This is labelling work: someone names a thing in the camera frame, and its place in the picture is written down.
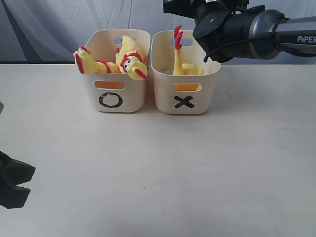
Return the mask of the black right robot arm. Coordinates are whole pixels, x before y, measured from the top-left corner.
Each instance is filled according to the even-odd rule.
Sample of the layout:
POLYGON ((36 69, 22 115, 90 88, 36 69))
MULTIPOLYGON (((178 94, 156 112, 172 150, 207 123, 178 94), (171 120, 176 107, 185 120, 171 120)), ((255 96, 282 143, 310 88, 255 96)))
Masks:
POLYGON ((270 60, 281 52, 316 55, 316 18, 291 19, 264 5, 247 8, 246 0, 192 0, 193 37, 208 59, 270 60))

